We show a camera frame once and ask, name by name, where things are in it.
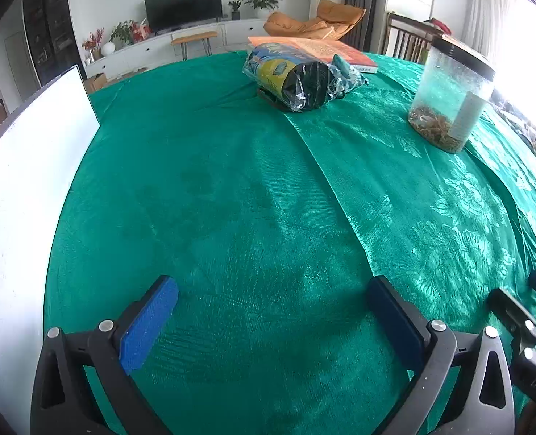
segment black bookshelf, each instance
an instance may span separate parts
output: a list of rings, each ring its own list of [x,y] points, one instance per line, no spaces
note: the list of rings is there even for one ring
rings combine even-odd
[[[41,85],[78,65],[83,79],[68,0],[22,0],[26,39]]]

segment plastic jar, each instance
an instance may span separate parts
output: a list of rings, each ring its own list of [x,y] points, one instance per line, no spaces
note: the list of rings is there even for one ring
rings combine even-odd
[[[487,60],[452,37],[436,37],[409,123],[446,152],[463,149],[493,91],[495,71]]]

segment jar label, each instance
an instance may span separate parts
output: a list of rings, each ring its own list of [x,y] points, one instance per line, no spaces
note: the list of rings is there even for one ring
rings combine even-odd
[[[448,136],[465,142],[471,134],[473,126],[477,124],[477,120],[485,107],[486,100],[478,97],[478,95],[467,91],[465,99],[461,104],[461,108],[455,116],[455,121],[447,133]]]

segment orange book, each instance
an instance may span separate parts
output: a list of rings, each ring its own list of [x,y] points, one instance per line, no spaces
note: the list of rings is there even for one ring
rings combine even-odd
[[[301,49],[326,63],[331,63],[334,55],[338,54],[348,63],[354,65],[363,74],[375,74],[378,67],[377,64],[365,54],[340,41],[272,36],[250,36],[248,37],[248,40],[254,47],[268,42],[286,44]]]

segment television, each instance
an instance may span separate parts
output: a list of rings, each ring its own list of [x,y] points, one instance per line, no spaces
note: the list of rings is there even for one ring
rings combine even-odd
[[[145,0],[147,20],[153,32],[183,24],[221,18],[221,0]]]

